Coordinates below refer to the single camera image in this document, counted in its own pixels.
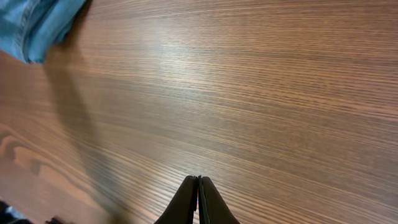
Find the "light blue denim jeans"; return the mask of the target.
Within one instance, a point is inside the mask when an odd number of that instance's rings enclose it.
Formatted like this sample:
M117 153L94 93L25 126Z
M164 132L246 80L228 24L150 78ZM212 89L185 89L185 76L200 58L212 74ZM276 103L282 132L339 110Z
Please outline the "light blue denim jeans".
M2 0L1 51L43 64L49 48L63 42L86 0Z

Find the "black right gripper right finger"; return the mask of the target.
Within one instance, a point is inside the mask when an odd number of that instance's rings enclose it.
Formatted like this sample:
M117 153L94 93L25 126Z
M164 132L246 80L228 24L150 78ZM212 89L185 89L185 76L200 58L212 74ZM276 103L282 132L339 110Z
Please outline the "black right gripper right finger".
M198 178L200 224L239 224L209 177Z

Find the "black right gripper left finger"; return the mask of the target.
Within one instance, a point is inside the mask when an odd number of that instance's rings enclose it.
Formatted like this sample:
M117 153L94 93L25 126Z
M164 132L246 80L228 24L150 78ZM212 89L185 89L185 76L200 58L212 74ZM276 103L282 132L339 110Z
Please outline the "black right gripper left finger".
M188 175L155 224L192 224L197 209L198 178Z

